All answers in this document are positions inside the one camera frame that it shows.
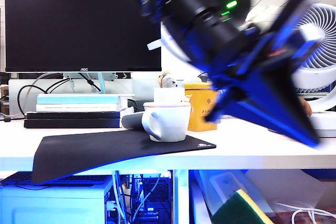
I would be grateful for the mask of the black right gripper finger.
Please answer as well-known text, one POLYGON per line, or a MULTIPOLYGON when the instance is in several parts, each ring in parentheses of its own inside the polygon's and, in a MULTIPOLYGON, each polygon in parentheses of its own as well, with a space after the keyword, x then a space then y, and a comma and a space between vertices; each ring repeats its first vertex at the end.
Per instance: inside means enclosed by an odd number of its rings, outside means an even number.
POLYGON ((287 63, 258 64, 251 74, 256 101, 268 116, 271 130, 301 143, 318 143, 313 129, 296 95, 287 63))
MULTIPOLYGON (((248 97, 237 87, 230 87, 227 90, 224 90, 224 92, 219 96, 217 103, 214 105, 210 113, 204 117, 204 119, 207 122, 215 122, 223 115, 230 115, 271 130, 268 127, 270 123, 267 121, 268 116, 265 113, 265 110, 256 101, 254 101, 251 97, 248 97)), ((310 147, 318 147, 319 142, 302 144, 310 147)))

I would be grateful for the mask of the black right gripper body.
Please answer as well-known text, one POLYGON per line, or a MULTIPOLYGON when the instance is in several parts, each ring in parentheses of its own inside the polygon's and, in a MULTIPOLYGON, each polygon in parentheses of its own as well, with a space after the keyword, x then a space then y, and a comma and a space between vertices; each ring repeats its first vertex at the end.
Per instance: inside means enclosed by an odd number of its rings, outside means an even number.
POLYGON ((250 24, 235 37, 225 35, 227 42, 209 70, 213 89, 237 87, 251 97, 255 87, 251 74, 261 63, 287 63, 290 74, 294 73, 314 47, 314 41, 295 30, 311 5, 312 0, 288 0, 267 31, 250 24))

